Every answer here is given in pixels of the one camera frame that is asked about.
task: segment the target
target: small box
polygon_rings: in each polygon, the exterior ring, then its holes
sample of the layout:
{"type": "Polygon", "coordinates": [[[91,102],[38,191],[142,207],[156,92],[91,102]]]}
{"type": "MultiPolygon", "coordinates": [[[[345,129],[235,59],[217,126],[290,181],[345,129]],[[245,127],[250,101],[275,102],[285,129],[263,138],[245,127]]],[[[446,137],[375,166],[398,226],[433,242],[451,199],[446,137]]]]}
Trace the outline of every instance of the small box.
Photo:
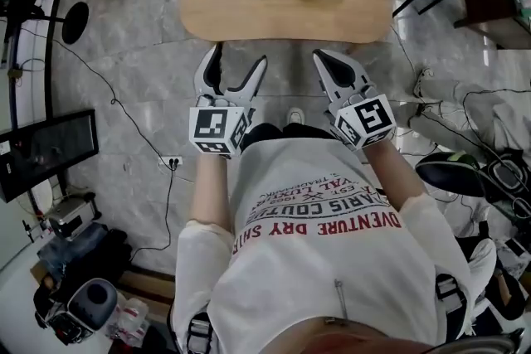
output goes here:
{"type": "Polygon", "coordinates": [[[190,142],[203,153],[234,155],[250,120],[245,108],[194,107],[190,109],[190,142]]]}
{"type": "Polygon", "coordinates": [[[92,202],[71,197],[57,205],[46,215],[55,234],[72,241],[95,217],[92,202]]]}
{"type": "Polygon", "coordinates": [[[382,140],[397,126],[386,95],[340,109],[334,125],[356,149],[382,140]]]}

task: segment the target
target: buckle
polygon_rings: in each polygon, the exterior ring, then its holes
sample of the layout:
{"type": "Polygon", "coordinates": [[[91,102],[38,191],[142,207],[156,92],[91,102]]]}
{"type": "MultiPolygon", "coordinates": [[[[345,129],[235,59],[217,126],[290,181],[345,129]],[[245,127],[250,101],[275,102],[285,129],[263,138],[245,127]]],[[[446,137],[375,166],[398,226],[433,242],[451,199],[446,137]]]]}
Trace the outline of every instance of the buckle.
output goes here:
{"type": "Polygon", "coordinates": [[[437,298],[443,302],[446,313],[452,313],[463,307],[465,295],[453,276],[439,274],[436,278],[435,291],[437,298]]]}
{"type": "Polygon", "coordinates": [[[197,314],[188,325],[188,354],[208,354],[212,342],[212,325],[207,313],[197,314]]]}

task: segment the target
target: gray tile floor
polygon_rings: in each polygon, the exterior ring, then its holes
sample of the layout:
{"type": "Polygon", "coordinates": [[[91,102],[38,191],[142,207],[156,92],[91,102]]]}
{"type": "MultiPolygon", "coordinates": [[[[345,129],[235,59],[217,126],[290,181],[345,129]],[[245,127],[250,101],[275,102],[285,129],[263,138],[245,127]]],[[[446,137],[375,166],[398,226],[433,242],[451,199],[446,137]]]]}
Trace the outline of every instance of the gray tile floor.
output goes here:
{"type": "MultiPolygon", "coordinates": [[[[176,240],[183,228],[192,198],[196,150],[188,142],[188,108],[195,103],[193,73],[211,45],[195,39],[182,26],[178,0],[61,0],[59,15],[75,2],[88,2],[90,20],[81,39],[72,49],[89,62],[114,86],[116,96],[134,117],[154,145],[167,155],[182,155],[170,196],[169,225],[172,247],[164,252],[145,250],[135,263],[172,274],[176,240]]],[[[403,0],[394,0],[395,6],[403,0]]],[[[438,75],[480,82],[485,88],[528,88],[531,78],[528,51],[497,51],[492,43],[472,30],[455,30],[452,22],[463,13],[461,0],[445,0],[418,16],[417,0],[394,21],[385,39],[369,45],[351,46],[317,41],[234,41],[224,48],[224,84],[239,82],[248,67],[266,54],[269,68],[256,99],[256,122],[281,124],[290,106],[302,108],[308,124],[325,126],[322,111],[327,99],[321,92],[310,52],[315,47],[348,52],[367,69],[378,88],[393,101],[412,100],[413,65],[431,66],[438,75]]],[[[164,246],[163,223],[169,184],[167,170],[158,168],[157,158],[136,133],[112,94],[72,54],[54,48],[52,98],[56,114],[95,108],[100,154],[70,170],[73,184],[90,187],[97,194],[104,221],[125,230],[135,246],[164,246]]],[[[510,101],[531,114],[531,97],[521,95],[510,101]]],[[[445,105],[452,113],[455,106],[445,105]]],[[[448,119],[462,122],[457,111],[448,119]]],[[[428,153],[431,142],[414,133],[397,138],[405,153],[428,153]]],[[[420,157],[407,156],[412,163],[420,157]]],[[[234,184],[237,160],[229,166],[234,184]]],[[[452,196],[435,192],[440,199],[452,196]]],[[[464,198],[474,206],[478,200],[464,198]]],[[[458,201],[441,202],[456,233],[463,231],[470,210],[458,201]]],[[[507,233],[510,225],[494,212],[490,215],[494,233],[507,233]]]]}

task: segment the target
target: backpack strap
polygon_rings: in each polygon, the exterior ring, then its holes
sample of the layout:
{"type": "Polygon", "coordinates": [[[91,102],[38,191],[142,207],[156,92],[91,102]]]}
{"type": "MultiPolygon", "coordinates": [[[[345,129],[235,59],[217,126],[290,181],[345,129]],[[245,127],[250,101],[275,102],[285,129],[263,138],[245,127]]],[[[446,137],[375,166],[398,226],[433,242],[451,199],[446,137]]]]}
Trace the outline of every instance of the backpack strap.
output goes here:
{"type": "Polygon", "coordinates": [[[210,318],[204,309],[196,314],[188,325],[187,354],[208,354],[212,346],[212,334],[210,318]]]}
{"type": "Polygon", "coordinates": [[[466,315],[466,296],[449,274],[438,274],[435,282],[437,298],[446,310],[446,342],[457,339],[466,315]]]}

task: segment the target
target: oval wooden tabletop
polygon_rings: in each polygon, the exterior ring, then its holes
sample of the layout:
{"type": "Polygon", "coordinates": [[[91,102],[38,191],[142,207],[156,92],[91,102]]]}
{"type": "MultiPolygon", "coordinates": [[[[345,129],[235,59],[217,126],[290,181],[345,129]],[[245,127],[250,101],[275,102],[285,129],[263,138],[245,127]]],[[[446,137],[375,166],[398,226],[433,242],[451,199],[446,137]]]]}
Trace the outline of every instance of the oval wooden tabletop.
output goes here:
{"type": "Polygon", "coordinates": [[[391,0],[180,0],[181,21],[210,41],[306,39],[369,43],[385,36],[391,0]]]}

